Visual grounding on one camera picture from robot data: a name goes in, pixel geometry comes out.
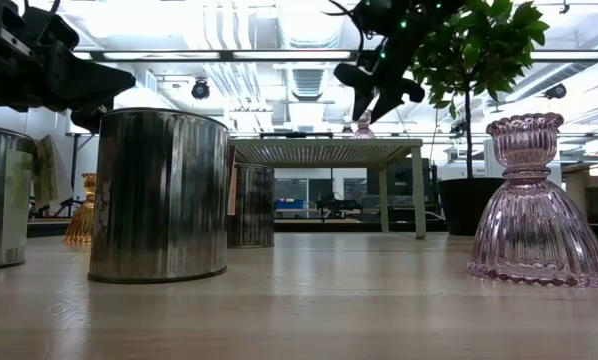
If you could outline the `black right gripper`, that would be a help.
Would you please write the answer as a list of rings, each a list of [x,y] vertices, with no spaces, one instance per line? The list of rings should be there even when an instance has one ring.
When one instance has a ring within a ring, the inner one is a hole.
[[[335,77],[354,89],[352,120],[358,121],[375,98],[374,83],[393,84],[380,89],[371,123],[402,105],[404,95],[411,102],[421,103],[424,89],[401,77],[429,32],[429,0],[359,0],[351,18],[362,37],[383,37],[372,57],[358,61],[369,74],[348,63],[340,63],[334,69]]]

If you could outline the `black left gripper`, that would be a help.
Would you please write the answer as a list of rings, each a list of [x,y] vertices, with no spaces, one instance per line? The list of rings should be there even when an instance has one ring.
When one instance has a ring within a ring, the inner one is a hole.
[[[0,106],[71,109],[74,125],[98,133],[113,98],[136,85],[124,70],[77,58],[77,32],[58,14],[23,0],[0,0]]]

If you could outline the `small pink glass candle holder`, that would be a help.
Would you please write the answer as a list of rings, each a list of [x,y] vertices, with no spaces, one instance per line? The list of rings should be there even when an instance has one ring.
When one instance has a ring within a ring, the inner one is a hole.
[[[373,131],[370,129],[371,116],[372,111],[366,109],[357,120],[357,130],[354,133],[355,139],[372,139],[375,137]]]

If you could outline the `large ribbed metal tin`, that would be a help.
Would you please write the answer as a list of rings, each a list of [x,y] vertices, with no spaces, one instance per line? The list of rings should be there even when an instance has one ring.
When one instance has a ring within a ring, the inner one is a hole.
[[[223,123],[188,112],[102,117],[90,280],[168,283],[226,271],[228,140]]]

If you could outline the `amber glass candle holder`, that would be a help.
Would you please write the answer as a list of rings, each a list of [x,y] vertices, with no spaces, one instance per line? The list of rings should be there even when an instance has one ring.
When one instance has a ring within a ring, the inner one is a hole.
[[[68,244],[88,244],[92,242],[97,175],[95,173],[84,173],[82,177],[86,198],[72,217],[64,235],[64,242]]]

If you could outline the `ribbed metal tin orange tag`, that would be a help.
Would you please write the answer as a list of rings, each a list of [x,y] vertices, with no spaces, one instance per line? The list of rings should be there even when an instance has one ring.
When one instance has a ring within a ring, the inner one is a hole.
[[[229,248],[274,246],[274,169],[257,164],[236,164],[231,191],[233,215],[228,216]]]

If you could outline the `large pink glass candle holder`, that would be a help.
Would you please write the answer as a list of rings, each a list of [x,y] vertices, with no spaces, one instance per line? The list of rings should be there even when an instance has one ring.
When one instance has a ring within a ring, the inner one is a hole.
[[[504,183],[480,218],[467,271],[473,276],[543,286],[598,287],[598,239],[566,192],[549,180],[558,113],[490,123]]]

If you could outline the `pale green metal shelf table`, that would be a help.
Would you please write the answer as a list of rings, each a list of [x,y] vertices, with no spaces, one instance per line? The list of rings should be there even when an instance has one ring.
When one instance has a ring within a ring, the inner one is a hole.
[[[423,141],[413,138],[233,138],[239,162],[273,168],[376,168],[380,186],[381,230],[389,230],[388,167],[406,157],[412,160],[412,204],[415,213],[415,238],[427,235],[425,192],[421,148]]]

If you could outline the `cream paper hang tag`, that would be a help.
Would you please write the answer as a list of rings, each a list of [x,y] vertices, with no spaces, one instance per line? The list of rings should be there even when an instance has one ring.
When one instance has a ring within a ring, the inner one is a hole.
[[[50,135],[35,142],[35,205],[41,208],[50,205],[59,197],[55,144]]]

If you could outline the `green leafy potted tree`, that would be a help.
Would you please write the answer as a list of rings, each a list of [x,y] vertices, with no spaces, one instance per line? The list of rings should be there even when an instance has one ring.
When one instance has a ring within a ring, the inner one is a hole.
[[[459,11],[427,35],[414,56],[414,79],[427,85],[429,103],[457,115],[464,101],[466,176],[473,176],[471,100],[486,92],[496,100],[509,94],[515,78],[533,63],[536,45],[545,44],[550,26],[533,2],[466,0]]]

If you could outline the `black background robot stand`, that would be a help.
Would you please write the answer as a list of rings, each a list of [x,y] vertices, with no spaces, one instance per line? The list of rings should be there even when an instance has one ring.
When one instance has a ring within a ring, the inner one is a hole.
[[[352,199],[336,199],[332,192],[321,196],[315,202],[315,206],[320,214],[322,222],[326,219],[352,218],[355,214],[363,213],[363,206],[358,201]]]

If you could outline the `white cylindrical appliance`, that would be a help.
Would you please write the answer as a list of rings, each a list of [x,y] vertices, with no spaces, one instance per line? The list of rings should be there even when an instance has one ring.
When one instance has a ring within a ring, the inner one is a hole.
[[[483,145],[485,175],[492,178],[502,178],[505,167],[497,161],[493,140],[487,139]]]

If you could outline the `black plant pot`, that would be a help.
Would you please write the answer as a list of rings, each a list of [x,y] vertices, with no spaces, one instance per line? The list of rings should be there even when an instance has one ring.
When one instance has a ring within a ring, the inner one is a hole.
[[[503,178],[475,177],[443,180],[437,183],[448,232],[474,236],[481,215]]]

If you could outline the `orange paper tag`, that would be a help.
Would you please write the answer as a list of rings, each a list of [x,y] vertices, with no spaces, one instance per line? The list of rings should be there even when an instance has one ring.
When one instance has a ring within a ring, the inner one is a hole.
[[[236,191],[236,175],[235,175],[235,163],[236,163],[236,147],[229,145],[229,158],[228,158],[228,203],[227,203],[227,215],[235,215],[235,191]]]

